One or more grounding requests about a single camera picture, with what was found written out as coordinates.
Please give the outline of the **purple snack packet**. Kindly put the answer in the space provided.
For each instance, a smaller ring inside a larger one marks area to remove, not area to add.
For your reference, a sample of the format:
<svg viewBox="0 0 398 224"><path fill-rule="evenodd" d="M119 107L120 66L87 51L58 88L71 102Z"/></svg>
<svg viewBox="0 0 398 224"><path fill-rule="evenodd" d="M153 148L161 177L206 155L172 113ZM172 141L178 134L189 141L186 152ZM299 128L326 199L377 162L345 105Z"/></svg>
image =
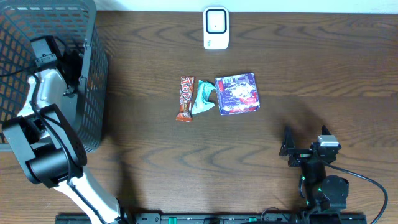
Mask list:
<svg viewBox="0 0 398 224"><path fill-rule="evenodd" d="M260 108L255 74L244 73L215 78L220 115L241 114Z"/></svg>

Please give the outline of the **mint green snack wrapper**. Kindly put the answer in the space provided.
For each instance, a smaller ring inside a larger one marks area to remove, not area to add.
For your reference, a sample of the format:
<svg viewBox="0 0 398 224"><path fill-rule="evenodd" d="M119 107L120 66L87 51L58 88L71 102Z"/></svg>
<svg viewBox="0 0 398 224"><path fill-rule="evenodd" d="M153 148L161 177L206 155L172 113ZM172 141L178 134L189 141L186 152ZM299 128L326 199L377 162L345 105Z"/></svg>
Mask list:
<svg viewBox="0 0 398 224"><path fill-rule="evenodd" d="M212 109L215 104L210 101L212 91L216 90L214 84L199 80L197 87L197 97L192 106L191 114L198 114Z"/></svg>

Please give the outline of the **red Top chocolate bar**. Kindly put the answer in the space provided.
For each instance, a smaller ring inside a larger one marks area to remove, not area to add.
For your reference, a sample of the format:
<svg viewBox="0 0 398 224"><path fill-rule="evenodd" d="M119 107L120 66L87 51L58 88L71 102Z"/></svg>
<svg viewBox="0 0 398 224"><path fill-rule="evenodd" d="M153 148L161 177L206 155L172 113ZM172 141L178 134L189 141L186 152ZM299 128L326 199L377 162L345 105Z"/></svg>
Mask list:
<svg viewBox="0 0 398 224"><path fill-rule="evenodd" d="M177 121L190 122L192 120L192 98L195 77L180 78L180 111L176 116Z"/></svg>

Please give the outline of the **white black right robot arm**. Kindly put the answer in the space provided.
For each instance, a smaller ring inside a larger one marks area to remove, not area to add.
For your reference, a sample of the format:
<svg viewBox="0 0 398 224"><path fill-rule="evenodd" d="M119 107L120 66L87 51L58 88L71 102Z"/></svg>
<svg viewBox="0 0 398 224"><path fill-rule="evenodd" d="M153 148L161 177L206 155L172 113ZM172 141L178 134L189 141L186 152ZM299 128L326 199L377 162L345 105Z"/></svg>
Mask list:
<svg viewBox="0 0 398 224"><path fill-rule="evenodd" d="M301 168L299 192L312 213L339 212L346 208L349 182L337 175L327 175L326 166L336 161L341 149L337 138L326 126L307 149L295 147L290 128L284 129L279 155L289 158L288 166Z"/></svg>

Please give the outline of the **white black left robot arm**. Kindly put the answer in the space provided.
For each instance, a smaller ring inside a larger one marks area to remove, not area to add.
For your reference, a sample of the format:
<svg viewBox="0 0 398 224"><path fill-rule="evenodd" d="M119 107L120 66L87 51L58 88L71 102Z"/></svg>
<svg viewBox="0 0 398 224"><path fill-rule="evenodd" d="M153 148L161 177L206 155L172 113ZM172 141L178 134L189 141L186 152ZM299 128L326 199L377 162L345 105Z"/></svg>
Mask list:
<svg viewBox="0 0 398 224"><path fill-rule="evenodd" d="M31 40L35 53L29 73L27 99L15 118L2 126L25 176L74 201L91 223L130 223L131 217L86 167L84 145L73 129L73 99L81 85L83 55L59 37Z"/></svg>

